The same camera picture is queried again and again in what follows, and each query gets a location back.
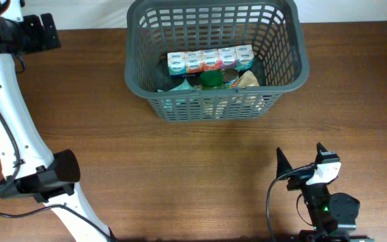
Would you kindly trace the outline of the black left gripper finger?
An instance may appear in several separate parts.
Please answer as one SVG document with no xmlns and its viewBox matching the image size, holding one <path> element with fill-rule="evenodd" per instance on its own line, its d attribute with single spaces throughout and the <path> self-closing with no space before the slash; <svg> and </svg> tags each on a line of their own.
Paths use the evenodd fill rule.
<svg viewBox="0 0 387 242">
<path fill-rule="evenodd" d="M 58 37 L 57 29 L 53 16 L 50 13 L 41 15 L 42 25 L 44 28 L 44 44 L 47 50 L 60 48 L 61 43 Z"/>
<path fill-rule="evenodd" d="M 47 50 L 44 27 L 37 15 L 24 16 L 20 23 L 23 30 L 23 52 L 34 53 Z"/>
</svg>

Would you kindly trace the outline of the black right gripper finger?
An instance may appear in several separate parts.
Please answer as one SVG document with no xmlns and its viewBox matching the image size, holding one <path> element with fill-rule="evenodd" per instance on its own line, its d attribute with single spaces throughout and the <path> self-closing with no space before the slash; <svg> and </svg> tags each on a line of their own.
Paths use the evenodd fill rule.
<svg viewBox="0 0 387 242">
<path fill-rule="evenodd" d="M 316 144 L 316 164 L 340 162 L 339 156 L 334 151 L 328 151 L 321 143 Z"/>
<path fill-rule="evenodd" d="M 277 155 L 276 179 L 277 180 L 288 179 L 292 175 L 292 172 L 294 169 L 292 168 L 286 156 L 284 155 L 283 151 L 279 147 L 276 149 L 276 155 Z"/>
</svg>

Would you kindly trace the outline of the beige crinkled snack bag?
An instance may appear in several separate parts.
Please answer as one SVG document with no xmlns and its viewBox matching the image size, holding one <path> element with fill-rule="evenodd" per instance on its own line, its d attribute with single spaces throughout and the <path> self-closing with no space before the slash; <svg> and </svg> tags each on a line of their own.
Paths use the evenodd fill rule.
<svg viewBox="0 0 387 242">
<path fill-rule="evenodd" d="M 258 86 L 259 86 L 259 82 L 252 71 L 246 71 L 245 73 L 243 73 L 239 78 L 239 84 L 237 85 L 238 88 L 258 87 Z"/>
</svg>

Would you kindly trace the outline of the silver tin can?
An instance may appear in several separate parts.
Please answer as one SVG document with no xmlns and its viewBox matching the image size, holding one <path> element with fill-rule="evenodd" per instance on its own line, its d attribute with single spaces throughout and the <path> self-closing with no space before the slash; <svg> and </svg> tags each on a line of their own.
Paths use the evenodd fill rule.
<svg viewBox="0 0 387 242">
<path fill-rule="evenodd" d="M 222 69 L 220 71 L 223 77 L 223 88 L 232 89 L 239 84 L 239 72 L 234 68 Z"/>
</svg>

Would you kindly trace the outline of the green lid glass jar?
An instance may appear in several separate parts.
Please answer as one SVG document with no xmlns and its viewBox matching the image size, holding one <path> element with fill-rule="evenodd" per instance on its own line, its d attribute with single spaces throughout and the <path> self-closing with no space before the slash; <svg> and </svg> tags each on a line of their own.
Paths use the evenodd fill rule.
<svg viewBox="0 0 387 242">
<path fill-rule="evenodd" d="M 222 89 L 223 75 L 219 70 L 205 71 L 200 75 L 202 90 Z"/>
</svg>

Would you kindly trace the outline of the Kleenex tissue multipack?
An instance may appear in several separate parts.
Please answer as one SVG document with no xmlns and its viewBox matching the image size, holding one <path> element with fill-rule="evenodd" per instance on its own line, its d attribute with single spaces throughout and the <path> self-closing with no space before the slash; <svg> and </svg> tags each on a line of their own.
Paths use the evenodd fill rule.
<svg viewBox="0 0 387 242">
<path fill-rule="evenodd" d="M 211 48 L 206 50 L 169 52 L 167 66 L 170 78 L 196 76 L 205 71 L 251 68 L 255 55 L 248 45 Z"/>
</svg>

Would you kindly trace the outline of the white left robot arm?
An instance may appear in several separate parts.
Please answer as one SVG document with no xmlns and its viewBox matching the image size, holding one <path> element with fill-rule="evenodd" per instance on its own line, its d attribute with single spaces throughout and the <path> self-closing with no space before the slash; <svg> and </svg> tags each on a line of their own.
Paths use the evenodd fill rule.
<svg viewBox="0 0 387 242">
<path fill-rule="evenodd" d="M 53 153 L 39 135 L 17 82 L 23 56 L 60 48 L 49 13 L 23 15 L 23 1 L 0 1 L 0 198 L 32 197 L 52 210 L 77 241 L 114 241 L 80 186 L 71 150 Z"/>
</svg>

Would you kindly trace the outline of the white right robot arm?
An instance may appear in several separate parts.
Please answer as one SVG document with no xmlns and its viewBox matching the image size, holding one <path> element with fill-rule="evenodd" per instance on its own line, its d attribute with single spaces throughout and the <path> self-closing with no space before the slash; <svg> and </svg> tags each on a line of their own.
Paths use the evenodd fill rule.
<svg viewBox="0 0 387 242">
<path fill-rule="evenodd" d="M 283 151 L 276 149 L 277 172 L 267 191 L 266 217 L 269 218 L 271 190 L 276 182 L 287 181 L 289 191 L 301 191 L 308 210 L 311 230 L 301 230 L 298 241 L 373 241 L 366 236 L 350 234 L 357 228 L 360 201 L 345 193 L 330 194 L 328 185 L 338 178 L 341 160 L 334 151 L 328 151 L 322 144 L 316 144 L 316 158 L 313 163 L 293 168 Z"/>
</svg>

